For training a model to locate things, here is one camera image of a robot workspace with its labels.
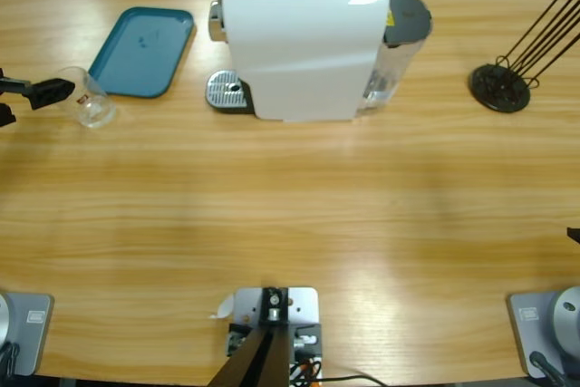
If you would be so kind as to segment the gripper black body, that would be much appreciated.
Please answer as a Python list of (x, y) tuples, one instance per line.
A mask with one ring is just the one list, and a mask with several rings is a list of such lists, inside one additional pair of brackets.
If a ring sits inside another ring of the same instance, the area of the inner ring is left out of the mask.
[[(28, 81), (21, 81), (16, 79), (1, 80), (1, 93), (9, 92), (24, 96), (30, 87), (31, 83)], [(1, 103), (1, 126), (4, 127), (13, 122), (16, 122), (16, 117), (12, 113), (11, 108), (5, 103)]]

